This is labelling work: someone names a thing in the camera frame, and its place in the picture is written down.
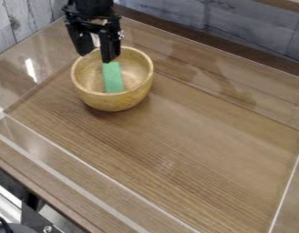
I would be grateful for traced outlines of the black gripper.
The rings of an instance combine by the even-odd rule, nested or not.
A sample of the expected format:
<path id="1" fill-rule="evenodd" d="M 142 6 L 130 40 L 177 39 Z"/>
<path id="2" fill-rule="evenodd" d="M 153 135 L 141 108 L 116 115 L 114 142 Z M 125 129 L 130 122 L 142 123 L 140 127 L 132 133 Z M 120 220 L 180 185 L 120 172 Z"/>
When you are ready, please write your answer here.
<path id="1" fill-rule="evenodd" d="M 94 49 L 94 34 L 101 42 L 101 61 L 112 62 L 121 46 L 121 16 L 114 11 L 114 0 L 67 0 L 61 11 L 77 54 L 85 56 Z"/>

